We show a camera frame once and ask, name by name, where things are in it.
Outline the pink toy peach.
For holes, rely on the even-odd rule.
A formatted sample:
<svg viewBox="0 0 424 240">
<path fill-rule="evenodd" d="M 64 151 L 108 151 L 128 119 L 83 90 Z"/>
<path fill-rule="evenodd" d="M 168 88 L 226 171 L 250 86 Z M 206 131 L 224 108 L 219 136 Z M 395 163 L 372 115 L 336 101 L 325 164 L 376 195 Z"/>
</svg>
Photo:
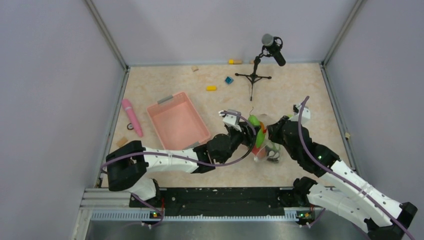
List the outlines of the pink toy peach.
<svg viewBox="0 0 424 240">
<path fill-rule="evenodd" d="M 259 161 L 267 156 L 267 152 L 265 148 L 256 148 L 254 147 L 251 153 L 254 156 L 256 161 Z"/>
</svg>

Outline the clear dotted zip top bag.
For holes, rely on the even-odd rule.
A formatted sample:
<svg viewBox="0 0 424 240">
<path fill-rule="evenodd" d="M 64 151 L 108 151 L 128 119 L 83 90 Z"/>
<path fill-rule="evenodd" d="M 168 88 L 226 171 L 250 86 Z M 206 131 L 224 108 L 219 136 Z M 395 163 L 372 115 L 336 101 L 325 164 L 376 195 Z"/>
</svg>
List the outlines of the clear dotted zip top bag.
<svg viewBox="0 0 424 240">
<path fill-rule="evenodd" d="M 271 118 L 269 115 L 265 113 L 260 115 L 255 115 L 255 116 L 257 116 L 258 119 L 264 124 L 264 128 L 266 130 L 265 139 L 260 148 L 266 149 L 267 156 L 260 160 L 255 160 L 255 158 L 253 157 L 254 161 L 256 163 L 263 162 L 263 161 L 268 161 L 271 163 L 279 163 L 282 157 L 282 146 L 268 140 L 268 133 L 267 133 L 267 125 L 274 124 L 276 120 L 274 120 L 273 118 Z"/>
</svg>

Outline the green toy cucumber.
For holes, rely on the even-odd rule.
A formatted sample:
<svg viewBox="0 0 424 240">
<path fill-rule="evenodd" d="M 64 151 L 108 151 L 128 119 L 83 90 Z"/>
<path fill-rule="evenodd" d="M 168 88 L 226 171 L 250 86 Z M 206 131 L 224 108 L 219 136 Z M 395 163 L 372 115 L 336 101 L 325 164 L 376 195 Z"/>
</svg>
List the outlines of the green toy cucumber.
<svg viewBox="0 0 424 240">
<path fill-rule="evenodd" d="M 265 126 L 259 120 L 259 118 L 253 114 L 251 114 L 248 117 L 248 121 L 255 127 L 255 130 L 256 130 L 255 147 L 259 149 L 265 140 L 265 135 L 266 135 Z"/>
</svg>

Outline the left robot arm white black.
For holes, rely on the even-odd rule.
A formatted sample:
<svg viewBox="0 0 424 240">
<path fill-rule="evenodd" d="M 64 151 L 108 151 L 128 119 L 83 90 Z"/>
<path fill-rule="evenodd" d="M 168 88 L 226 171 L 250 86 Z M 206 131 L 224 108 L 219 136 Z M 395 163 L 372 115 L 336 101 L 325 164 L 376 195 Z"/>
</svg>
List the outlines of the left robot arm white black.
<svg viewBox="0 0 424 240">
<path fill-rule="evenodd" d="M 159 184 L 146 177 L 147 173 L 184 172 L 203 174 L 237 163 L 229 159 L 240 145 L 250 153 L 256 145 L 260 127 L 248 122 L 239 123 L 240 129 L 226 127 L 227 133 L 215 135 L 207 143 L 184 150 L 159 150 L 144 147 L 134 140 L 110 153 L 100 167 L 107 174 L 108 190 L 128 191 L 147 206 L 160 202 Z"/>
</svg>

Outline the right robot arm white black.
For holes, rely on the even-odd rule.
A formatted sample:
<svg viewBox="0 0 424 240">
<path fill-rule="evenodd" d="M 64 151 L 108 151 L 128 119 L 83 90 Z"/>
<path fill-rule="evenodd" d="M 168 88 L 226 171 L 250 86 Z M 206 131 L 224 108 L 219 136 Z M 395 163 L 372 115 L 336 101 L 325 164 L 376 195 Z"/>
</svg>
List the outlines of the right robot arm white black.
<svg viewBox="0 0 424 240">
<path fill-rule="evenodd" d="M 383 194 L 327 146 L 314 142 L 307 128 L 287 116 L 266 127 L 268 139 L 283 146 L 305 171 L 331 183 L 330 190 L 309 178 L 293 183 L 293 200 L 299 206 L 316 205 L 348 220 L 371 240 L 400 240 L 414 237 L 408 228 L 418 209 Z"/>
</svg>

